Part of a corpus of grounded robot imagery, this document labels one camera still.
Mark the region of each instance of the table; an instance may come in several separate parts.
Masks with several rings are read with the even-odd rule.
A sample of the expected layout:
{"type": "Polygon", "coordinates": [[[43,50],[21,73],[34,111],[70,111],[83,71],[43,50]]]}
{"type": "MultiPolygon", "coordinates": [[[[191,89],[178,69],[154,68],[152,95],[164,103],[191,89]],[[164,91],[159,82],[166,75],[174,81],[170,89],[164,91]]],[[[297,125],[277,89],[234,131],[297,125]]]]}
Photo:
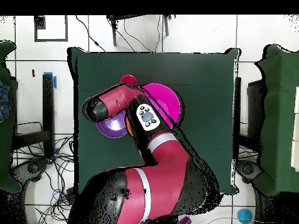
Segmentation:
{"type": "MultiPolygon", "coordinates": [[[[175,89],[185,105],[182,131],[215,173],[220,191],[234,194],[232,102],[237,55],[238,49],[226,54],[137,54],[87,53],[73,47],[68,49],[68,63],[78,84],[78,110],[88,97],[119,83],[126,74],[134,75],[141,85],[157,82],[175,89]]],[[[99,170],[142,163],[129,135],[107,138],[80,110],[78,115],[75,111],[79,122],[79,191],[99,170]]]]}

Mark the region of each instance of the control buttons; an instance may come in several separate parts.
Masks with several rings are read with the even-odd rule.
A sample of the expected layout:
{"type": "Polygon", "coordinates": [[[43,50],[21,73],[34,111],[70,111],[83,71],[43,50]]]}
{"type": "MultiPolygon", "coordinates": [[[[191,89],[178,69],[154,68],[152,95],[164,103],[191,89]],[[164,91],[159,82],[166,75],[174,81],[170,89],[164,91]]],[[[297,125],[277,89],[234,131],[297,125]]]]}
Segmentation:
{"type": "Polygon", "coordinates": [[[152,131],[160,125],[160,119],[153,107],[148,104],[141,104],[135,112],[144,131],[152,131]]]}
{"type": "Polygon", "coordinates": [[[149,120],[151,120],[154,117],[154,115],[149,111],[149,112],[145,112],[141,118],[143,120],[143,122],[147,122],[149,120]]]}

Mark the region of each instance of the purple bowl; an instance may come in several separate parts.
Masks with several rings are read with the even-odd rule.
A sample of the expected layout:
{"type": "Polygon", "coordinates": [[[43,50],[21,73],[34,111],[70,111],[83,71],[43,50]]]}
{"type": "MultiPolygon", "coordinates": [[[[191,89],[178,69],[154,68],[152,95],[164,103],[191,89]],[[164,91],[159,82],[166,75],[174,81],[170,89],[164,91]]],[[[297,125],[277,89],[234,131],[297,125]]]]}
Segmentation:
{"type": "Polygon", "coordinates": [[[108,120],[97,122],[96,126],[98,130],[108,138],[121,138],[127,133],[124,124],[124,115],[125,111],[121,111],[108,120]]]}

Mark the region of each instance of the blue tape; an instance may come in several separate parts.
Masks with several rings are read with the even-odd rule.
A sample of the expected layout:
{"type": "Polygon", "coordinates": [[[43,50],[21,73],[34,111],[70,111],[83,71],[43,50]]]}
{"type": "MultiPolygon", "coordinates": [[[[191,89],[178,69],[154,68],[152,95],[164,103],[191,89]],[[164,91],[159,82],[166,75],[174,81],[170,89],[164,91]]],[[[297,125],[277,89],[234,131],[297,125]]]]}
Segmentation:
{"type": "MultiPolygon", "coordinates": [[[[55,149],[55,155],[58,155],[58,154],[59,154],[59,148],[56,148],[56,149],[55,149]]],[[[53,158],[52,158],[52,161],[55,162],[56,159],[57,159],[56,157],[53,157],[53,158]]]]}
{"type": "Polygon", "coordinates": [[[53,85],[54,85],[54,88],[57,88],[57,80],[56,80],[56,76],[53,78],[53,85]]]}

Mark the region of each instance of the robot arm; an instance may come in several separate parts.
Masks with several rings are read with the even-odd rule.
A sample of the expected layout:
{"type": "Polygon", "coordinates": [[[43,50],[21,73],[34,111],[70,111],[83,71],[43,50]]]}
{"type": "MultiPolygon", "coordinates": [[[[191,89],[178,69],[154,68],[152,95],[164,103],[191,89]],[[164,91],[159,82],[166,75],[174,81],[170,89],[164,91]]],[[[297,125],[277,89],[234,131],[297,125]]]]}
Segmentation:
{"type": "Polygon", "coordinates": [[[204,174],[141,89],[116,85],[82,105],[93,122],[124,109],[145,164],[91,178],[73,204],[69,224],[139,224],[188,214],[206,199],[204,174]]]}

